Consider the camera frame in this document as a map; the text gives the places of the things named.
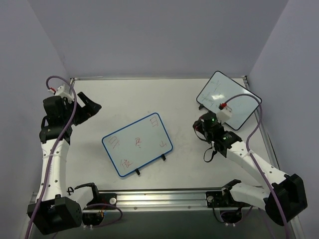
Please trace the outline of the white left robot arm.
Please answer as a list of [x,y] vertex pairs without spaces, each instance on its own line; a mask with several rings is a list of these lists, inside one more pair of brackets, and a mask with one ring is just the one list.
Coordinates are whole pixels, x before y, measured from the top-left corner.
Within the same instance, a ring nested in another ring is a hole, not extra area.
[[39,133],[42,176],[36,201],[27,208],[28,216],[43,235],[76,228],[82,223],[82,206],[68,195],[66,159],[72,126],[87,121],[102,107],[83,92],[79,92],[76,98],[84,106],[58,94],[43,100],[46,115]]

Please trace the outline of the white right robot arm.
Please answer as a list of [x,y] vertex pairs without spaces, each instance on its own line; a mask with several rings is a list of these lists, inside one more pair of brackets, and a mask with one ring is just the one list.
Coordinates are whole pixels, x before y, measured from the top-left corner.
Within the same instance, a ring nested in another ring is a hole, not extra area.
[[200,116],[193,124],[211,145],[213,155],[221,154],[239,165],[252,176],[259,187],[234,179],[222,187],[221,199],[226,205],[245,203],[266,212],[280,226],[296,217],[307,208],[308,202],[304,182],[297,174],[288,175],[277,169],[248,148],[237,134],[224,129],[213,112]]

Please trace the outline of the blue framed whiteboard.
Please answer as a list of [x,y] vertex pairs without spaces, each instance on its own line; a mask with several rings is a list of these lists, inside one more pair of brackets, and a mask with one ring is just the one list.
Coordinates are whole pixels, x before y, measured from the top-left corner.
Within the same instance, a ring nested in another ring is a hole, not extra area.
[[139,170],[173,150],[158,113],[145,116],[102,138],[102,145],[120,177]]

